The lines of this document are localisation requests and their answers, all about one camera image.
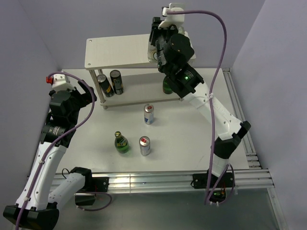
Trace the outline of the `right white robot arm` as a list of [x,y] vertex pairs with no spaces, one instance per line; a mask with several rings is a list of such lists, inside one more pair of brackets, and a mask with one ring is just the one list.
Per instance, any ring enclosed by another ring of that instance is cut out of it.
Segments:
[[153,17],[149,46],[156,52],[157,67],[165,75],[169,88],[194,106],[209,122],[215,139],[210,159],[208,183],[217,187],[224,181],[229,158],[251,125],[233,116],[213,95],[203,77],[189,64],[194,55],[190,39],[179,32],[174,23],[163,27],[159,17]]

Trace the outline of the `clear glass bottle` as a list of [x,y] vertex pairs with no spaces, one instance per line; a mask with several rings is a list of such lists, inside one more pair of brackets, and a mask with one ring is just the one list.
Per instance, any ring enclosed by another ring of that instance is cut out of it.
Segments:
[[184,29],[183,26],[180,26],[180,27],[178,28],[178,33],[179,33],[179,34],[182,34],[182,35],[185,35],[185,29]]
[[150,63],[157,64],[157,49],[155,45],[155,40],[151,35],[149,35],[147,57]]

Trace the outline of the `silver blue can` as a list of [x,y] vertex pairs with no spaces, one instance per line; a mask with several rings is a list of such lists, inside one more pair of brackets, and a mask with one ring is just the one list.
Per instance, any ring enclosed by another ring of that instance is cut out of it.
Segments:
[[148,125],[154,122],[154,106],[152,104],[146,104],[144,106],[144,121]]

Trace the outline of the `green bottle red label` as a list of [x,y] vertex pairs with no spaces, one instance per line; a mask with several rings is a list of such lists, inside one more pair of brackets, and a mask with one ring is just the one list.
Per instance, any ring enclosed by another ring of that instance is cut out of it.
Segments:
[[170,88],[170,86],[167,83],[167,76],[165,76],[164,79],[163,79],[163,92],[165,94],[172,94],[173,93],[172,89]]

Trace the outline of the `silver can red tab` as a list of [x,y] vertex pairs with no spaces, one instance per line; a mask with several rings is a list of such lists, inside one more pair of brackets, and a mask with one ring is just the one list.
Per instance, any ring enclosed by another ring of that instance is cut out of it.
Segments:
[[150,146],[151,142],[149,137],[147,136],[142,136],[139,139],[139,146],[140,146],[140,152],[142,156],[147,156],[150,154],[150,150],[151,150],[151,146]]

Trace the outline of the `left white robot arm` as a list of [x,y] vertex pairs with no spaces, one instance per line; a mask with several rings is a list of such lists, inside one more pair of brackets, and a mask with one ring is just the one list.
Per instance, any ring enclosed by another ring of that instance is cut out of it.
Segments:
[[94,185],[90,169],[75,167],[53,192],[50,191],[58,165],[78,127],[79,111],[94,104],[97,97],[84,81],[81,94],[68,82],[52,83],[50,112],[42,129],[37,155],[24,190],[14,205],[6,206],[3,216],[16,228],[52,230],[64,204],[78,191]]

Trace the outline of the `green bottle yellow label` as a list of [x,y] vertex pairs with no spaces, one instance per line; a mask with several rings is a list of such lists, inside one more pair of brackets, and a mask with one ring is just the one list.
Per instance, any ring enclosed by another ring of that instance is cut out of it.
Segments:
[[115,132],[114,144],[115,144],[116,150],[121,154],[125,154],[129,151],[129,142],[127,138],[122,135],[120,131]]

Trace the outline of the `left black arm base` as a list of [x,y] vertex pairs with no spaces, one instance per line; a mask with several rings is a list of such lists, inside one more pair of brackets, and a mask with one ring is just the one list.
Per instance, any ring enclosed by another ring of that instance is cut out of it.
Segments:
[[76,193],[75,204],[81,207],[92,206],[100,193],[107,192],[108,185],[108,177],[93,177],[89,183]]

